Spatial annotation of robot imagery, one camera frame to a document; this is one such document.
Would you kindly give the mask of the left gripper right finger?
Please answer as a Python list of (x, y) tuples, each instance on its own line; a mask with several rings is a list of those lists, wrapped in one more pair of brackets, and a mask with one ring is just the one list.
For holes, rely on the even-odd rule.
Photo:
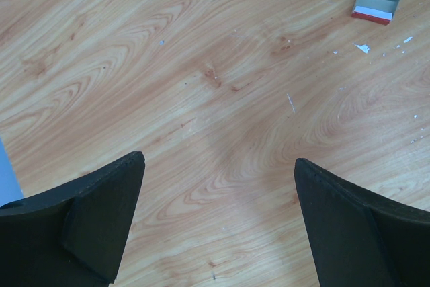
[(308, 159), (296, 160), (294, 180), (321, 286), (429, 285), (429, 212)]

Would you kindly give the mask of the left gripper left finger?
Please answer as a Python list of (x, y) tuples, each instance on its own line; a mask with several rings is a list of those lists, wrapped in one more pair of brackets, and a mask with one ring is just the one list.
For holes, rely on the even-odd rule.
[(2, 286), (109, 286), (117, 278), (145, 170), (133, 151), (1, 207)]

